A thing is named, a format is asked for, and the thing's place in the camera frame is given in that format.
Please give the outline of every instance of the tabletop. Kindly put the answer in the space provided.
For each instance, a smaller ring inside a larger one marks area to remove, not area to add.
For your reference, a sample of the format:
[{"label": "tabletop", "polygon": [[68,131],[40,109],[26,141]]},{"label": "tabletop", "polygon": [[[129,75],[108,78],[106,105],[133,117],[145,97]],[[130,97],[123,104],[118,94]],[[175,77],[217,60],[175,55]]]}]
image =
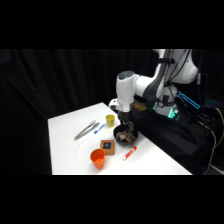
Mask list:
[{"label": "tabletop", "polygon": [[[115,115],[115,126],[105,126],[97,134],[74,137],[90,122],[106,124],[107,115]],[[191,175],[185,168],[139,133],[134,145],[118,143],[113,130],[120,125],[117,114],[100,103],[48,120],[53,175]],[[97,170],[90,154],[100,148],[101,140],[114,140],[115,155],[106,156],[105,166]],[[122,158],[133,146],[135,151],[126,161]]]}]

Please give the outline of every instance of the orange cup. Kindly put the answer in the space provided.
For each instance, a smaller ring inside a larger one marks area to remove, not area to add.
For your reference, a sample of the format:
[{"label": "orange cup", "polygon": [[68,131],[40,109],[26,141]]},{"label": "orange cup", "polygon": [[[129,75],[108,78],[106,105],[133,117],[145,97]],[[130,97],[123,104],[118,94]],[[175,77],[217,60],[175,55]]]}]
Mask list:
[{"label": "orange cup", "polygon": [[102,149],[96,149],[91,153],[90,159],[97,169],[102,169],[104,167],[105,152]]}]

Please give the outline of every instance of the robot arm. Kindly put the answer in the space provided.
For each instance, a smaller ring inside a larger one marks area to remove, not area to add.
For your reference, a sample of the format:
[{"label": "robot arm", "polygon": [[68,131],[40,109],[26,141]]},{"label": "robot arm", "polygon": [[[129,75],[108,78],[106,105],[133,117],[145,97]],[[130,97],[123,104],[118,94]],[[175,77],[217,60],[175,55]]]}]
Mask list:
[{"label": "robot arm", "polygon": [[[172,75],[172,71],[174,69],[178,70],[181,66],[181,62],[186,58],[185,55],[187,52],[185,49],[177,49],[175,51],[171,49],[153,50],[159,54],[159,63],[153,78],[140,76],[132,71],[122,72],[117,77],[116,88],[118,98],[112,100],[109,107],[113,110],[118,110],[118,117],[127,131],[133,131],[134,129],[134,125],[130,122],[129,116],[133,109],[135,95],[151,102],[158,100],[160,103],[157,104],[156,112],[162,115],[167,115],[170,107],[174,105],[169,88],[164,88],[164,85]],[[190,83],[195,80],[197,68],[193,65],[190,54],[188,62],[190,63],[184,66],[183,71],[172,82]]]}]

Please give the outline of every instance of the blue marker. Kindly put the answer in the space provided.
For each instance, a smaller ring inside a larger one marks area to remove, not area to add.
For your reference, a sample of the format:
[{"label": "blue marker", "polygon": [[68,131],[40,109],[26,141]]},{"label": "blue marker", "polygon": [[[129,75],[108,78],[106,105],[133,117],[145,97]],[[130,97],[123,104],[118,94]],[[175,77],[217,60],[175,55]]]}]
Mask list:
[{"label": "blue marker", "polygon": [[105,124],[103,124],[102,126],[100,126],[100,128],[98,130],[94,131],[94,134],[97,134],[104,126],[105,126]]}]

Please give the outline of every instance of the black curtain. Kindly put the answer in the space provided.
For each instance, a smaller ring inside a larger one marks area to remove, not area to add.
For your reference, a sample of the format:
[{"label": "black curtain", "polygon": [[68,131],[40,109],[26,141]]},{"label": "black curtain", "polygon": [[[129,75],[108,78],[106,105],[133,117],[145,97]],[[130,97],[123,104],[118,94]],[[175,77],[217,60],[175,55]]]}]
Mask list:
[{"label": "black curtain", "polygon": [[[224,51],[219,53],[207,52],[215,56],[203,66],[210,95],[222,98]],[[1,49],[0,173],[51,174],[47,119],[108,104],[116,98],[118,73],[151,77],[157,60],[150,49]]]}]

